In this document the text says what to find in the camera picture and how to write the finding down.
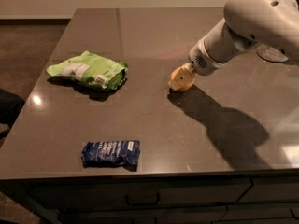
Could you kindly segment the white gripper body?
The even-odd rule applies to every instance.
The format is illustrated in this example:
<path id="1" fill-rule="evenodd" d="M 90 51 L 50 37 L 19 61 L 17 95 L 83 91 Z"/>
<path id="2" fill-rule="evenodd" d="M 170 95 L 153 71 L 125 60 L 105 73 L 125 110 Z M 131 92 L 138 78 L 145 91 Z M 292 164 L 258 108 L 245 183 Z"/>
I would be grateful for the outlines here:
<path id="1" fill-rule="evenodd" d="M 189 53 L 189 62 L 194 67 L 196 73 L 201 76 L 209 76 L 225 66 L 225 63 L 216 61 L 208 54 L 205 39 L 205 37 L 201 38 Z"/>

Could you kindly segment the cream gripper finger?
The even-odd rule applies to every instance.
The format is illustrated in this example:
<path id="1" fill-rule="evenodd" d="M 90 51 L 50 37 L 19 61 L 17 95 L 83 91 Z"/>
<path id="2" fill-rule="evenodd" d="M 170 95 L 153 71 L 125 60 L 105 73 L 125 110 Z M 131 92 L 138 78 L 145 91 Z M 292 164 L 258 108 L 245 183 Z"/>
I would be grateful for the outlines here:
<path id="1" fill-rule="evenodd" d="M 186 91 L 195 80 L 195 69 L 191 63 L 185 63 L 174 70 L 168 82 L 173 91 Z"/>

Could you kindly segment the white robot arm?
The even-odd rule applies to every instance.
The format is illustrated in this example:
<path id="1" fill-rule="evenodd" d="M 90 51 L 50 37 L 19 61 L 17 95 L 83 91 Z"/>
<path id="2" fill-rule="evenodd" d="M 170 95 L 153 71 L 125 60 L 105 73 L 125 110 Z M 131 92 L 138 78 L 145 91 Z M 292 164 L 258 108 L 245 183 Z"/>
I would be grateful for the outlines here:
<path id="1" fill-rule="evenodd" d="M 226 0 L 223 19 L 191 49 L 170 76 L 174 91 L 186 91 L 195 76 L 208 76 L 235 56 L 265 44 L 299 60 L 299 12 L 295 0 Z"/>

